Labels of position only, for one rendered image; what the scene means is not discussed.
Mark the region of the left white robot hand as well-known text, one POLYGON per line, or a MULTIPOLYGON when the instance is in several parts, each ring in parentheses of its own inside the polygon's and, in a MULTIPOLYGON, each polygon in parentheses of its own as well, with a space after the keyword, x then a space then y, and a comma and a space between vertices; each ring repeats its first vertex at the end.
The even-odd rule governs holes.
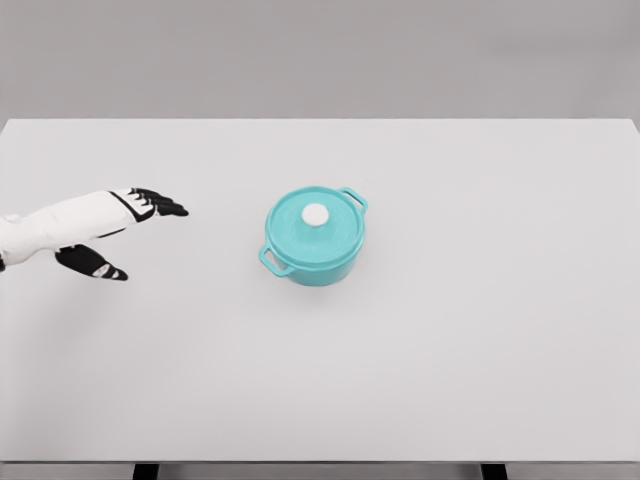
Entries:
POLYGON ((47 247, 63 267, 94 279, 124 282, 128 274, 87 242, 121 233, 154 217, 186 217, 188 210, 156 191, 130 187, 100 190, 44 208, 39 213, 47 247))

